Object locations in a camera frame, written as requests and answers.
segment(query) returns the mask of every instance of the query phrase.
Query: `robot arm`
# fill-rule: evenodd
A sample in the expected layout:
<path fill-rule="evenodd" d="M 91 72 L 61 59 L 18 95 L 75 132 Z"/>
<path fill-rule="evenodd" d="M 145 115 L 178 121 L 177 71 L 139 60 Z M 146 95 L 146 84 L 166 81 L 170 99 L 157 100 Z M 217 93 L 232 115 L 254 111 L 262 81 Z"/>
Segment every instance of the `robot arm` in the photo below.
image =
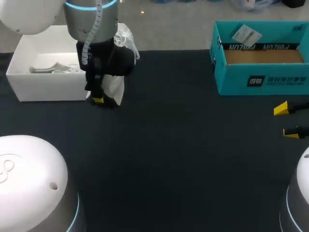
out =
<path fill-rule="evenodd" d="M 117 106 L 101 87 L 104 75 L 126 76 L 135 65 L 134 52 L 114 44 L 117 0 L 0 0 L 0 21 L 17 33 L 38 34 L 54 23 L 62 7 L 69 34 L 77 40 L 80 68 L 86 71 L 88 100 Z"/>
<path fill-rule="evenodd" d="M 65 0 L 0 0 L 0 21 L 12 31 L 34 35 L 48 29 Z"/>

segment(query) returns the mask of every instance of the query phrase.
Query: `dark table surface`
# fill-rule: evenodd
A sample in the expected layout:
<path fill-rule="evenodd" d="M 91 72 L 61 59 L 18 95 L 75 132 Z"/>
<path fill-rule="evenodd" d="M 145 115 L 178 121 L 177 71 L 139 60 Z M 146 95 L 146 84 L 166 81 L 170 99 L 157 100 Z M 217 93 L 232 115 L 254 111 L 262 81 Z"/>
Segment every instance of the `dark table surface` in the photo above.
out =
<path fill-rule="evenodd" d="M 1 54 L 0 136 L 43 138 L 64 156 L 87 232 L 278 232 L 281 199 L 308 140 L 273 116 L 285 100 L 219 96 L 208 51 L 141 52 L 121 107 L 18 102 Z"/>

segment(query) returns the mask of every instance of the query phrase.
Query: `floor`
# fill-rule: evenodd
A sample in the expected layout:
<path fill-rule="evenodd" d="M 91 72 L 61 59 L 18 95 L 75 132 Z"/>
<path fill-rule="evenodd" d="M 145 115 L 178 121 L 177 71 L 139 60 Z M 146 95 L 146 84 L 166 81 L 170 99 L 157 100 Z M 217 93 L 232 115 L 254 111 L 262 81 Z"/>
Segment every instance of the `floor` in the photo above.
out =
<path fill-rule="evenodd" d="M 309 20 L 309 1 L 290 9 L 273 4 L 259 13 L 235 10 L 229 0 L 155 4 L 150 0 L 119 0 L 119 20 L 133 32 L 139 50 L 187 50 L 209 48 L 215 20 Z M 63 12 L 55 22 L 64 25 Z M 21 36 L 0 22 L 0 53 L 13 52 Z"/>

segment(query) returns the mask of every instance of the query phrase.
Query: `cable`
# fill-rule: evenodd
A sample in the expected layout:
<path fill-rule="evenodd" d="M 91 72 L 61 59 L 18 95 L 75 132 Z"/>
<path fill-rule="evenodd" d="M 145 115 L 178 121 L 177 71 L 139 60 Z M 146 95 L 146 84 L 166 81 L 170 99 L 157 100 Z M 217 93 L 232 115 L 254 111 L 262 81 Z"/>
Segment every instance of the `cable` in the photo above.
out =
<path fill-rule="evenodd" d="M 102 21 L 102 0 L 96 0 L 96 5 L 97 5 L 97 16 L 96 16 L 96 20 L 92 26 L 91 31 L 89 32 L 87 39 L 84 43 L 83 46 L 83 51 L 82 51 L 82 63 L 83 65 L 87 65 L 88 64 L 88 50 L 89 50 L 89 46 L 93 40 L 93 38 L 95 37 L 100 25 L 101 25 L 101 21 Z"/>

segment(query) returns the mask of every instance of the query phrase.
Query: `white box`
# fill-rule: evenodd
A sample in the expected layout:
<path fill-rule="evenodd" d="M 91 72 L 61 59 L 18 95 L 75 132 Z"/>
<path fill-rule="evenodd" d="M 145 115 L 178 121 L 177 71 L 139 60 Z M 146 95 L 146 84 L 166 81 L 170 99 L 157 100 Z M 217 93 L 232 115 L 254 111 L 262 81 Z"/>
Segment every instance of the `white box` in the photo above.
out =
<path fill-rule="evenodd" d="M 6 73 L 21 102 L 85 100 L 84 73 L 29 72 L 31 66 L 44 69 L 56 62 L 63 65 L 79 64 L 76 40 L 69 35 L 67 26 L 51 26 L 40 34 L 21 38 Z"/>

